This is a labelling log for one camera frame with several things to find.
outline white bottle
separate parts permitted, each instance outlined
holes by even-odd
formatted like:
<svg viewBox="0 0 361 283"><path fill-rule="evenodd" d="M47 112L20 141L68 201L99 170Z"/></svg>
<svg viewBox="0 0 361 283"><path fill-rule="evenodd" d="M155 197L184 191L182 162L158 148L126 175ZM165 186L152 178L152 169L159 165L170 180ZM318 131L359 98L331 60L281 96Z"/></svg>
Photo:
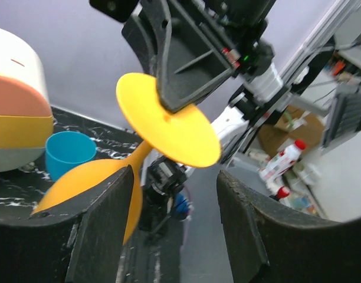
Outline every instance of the white bottle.
<svg viewBox="0 0 361 283"><path fill-rule="evenodd" d="M266 167L261 168L259 176L265 182L272 182L283 175L283 173L285 173L297 161L305 148L305 142L302 140L296 140L294 144L287 146L284 150L272 158Z"/></svg>

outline red cap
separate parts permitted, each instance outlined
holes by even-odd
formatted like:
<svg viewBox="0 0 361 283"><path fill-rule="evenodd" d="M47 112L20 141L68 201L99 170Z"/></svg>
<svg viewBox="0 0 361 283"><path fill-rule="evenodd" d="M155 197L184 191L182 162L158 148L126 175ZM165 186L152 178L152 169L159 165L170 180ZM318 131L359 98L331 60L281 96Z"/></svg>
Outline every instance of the red cap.
<svg viewBox="0 0 361 283"><path fill-rule="evenodd" d="M306 149L306 144L302 140L296 140L294 145L297 146L299 149L304 150Z"/></svg>
<svg viewBox="0 0 361 283"><path fill-rule="evenodd" d="M278 191L277 191L277 194L276 196L279 198L279 199L284 199L286 198L287 196L289 196L289 194L291 193L291 191L287 188L287 187L281 187Z"/></svg>

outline blue cup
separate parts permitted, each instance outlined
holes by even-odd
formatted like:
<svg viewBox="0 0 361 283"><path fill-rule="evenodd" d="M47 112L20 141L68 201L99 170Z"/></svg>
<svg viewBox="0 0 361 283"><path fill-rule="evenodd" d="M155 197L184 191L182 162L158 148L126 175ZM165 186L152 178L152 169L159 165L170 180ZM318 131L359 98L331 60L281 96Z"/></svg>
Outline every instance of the blue cup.
<svg viewBox="0 0 361 283"><path fill-rule="evenodd" d="M53 181L69 170L94 159L97 146L91 138L76 131L61 131L45 143L45 166Z"/></svg>

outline brown box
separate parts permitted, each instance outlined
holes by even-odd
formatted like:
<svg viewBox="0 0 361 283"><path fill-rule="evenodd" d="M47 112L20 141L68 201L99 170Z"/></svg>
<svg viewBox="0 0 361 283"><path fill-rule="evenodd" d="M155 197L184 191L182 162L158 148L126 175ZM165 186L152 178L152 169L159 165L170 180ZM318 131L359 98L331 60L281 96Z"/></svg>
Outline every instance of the brown box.
<svg viewBox="0 0 361 283"><path fill-rule="evenodd" d="M324 126L314 114L305 115L305 111L289 106L289 115L283 115L275 126L262 126L258 137L264 151L274 157L279 151L292 144L295 140L303 140L307 147L303 155L320 143Z"/></svg>

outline gray floor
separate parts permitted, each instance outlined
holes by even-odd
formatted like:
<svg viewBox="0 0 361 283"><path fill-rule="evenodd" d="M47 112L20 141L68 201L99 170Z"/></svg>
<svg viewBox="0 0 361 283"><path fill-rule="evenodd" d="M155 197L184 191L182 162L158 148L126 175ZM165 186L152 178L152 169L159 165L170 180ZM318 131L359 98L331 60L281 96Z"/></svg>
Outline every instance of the gray floor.
<svg viewBox="0 0 361 283"><path fill-rule="evenodd" d="M195 210L181 253L180 269L184 283L233 282L216 192L216 178L221 169L221 165L199 169L188 180ZM268 194L256 167L250 162L235 162L228 171L251 188Z"/></svg>

